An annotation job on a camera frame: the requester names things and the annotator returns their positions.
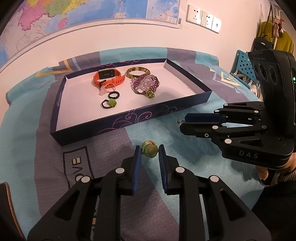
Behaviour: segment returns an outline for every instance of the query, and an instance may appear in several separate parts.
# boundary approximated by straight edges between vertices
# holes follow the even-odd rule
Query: watch screen
[[[115,77],[115,70],[114,69],[107,69],[99,71],[99,79],[107,79]]]

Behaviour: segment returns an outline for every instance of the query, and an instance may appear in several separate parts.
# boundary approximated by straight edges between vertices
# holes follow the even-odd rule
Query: hand
[[[281,175],[293,171],[296,168],[296,153],[292,153],[289,161],[281,169]],[[256,166],[257,174],[260,179],[266,180],[268,177],[268,169],[266,167]]]

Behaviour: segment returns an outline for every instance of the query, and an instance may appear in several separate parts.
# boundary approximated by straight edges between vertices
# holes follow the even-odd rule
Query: smartwatch
[[[94,75],[94,85],[101,88],[102,85],[105,86],[105,88],[111,88],[113,86],[120,85],[124,80],[126,76],[121,76],[120,71],[118,71],[115,68],[110,69],[102,69],[96,72]]]

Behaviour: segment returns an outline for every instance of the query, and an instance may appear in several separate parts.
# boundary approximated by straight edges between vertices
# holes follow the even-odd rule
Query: hanging clothes
[[[271,22],[267,23],[265,32],[263,33],[265,25],[266,25],[266,22],[261,23],[259,33],[258,33],[257,37],[261,37],[262,35],[267,35],[267,36],[264,37],[264,39],[266,39],[268,41],[271,41],[272,23]],[[283,37],[280,37],[280,38],[277,39],[275,49],[276,50],[283,50],[283,51],[289,52],[289,53],[294,55],[294,42],[293,42],[292,38],[290,37],[290,35],[286,31],[284,31]]]

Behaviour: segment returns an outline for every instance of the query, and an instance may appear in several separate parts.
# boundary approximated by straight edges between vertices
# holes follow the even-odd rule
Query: wall socket
[[[208,28],[208,29],[212,29],[213,19],[214,19],[213,15],[203,11],[201,26]]]
[[[215,33],[219,33],[221,30],[222,22],[219,18],[214,17],[213,24],[212,24],[212,31]]]
[[[202,10],[192,5],[187,7],[186,22],[200,25],[202,21]]]

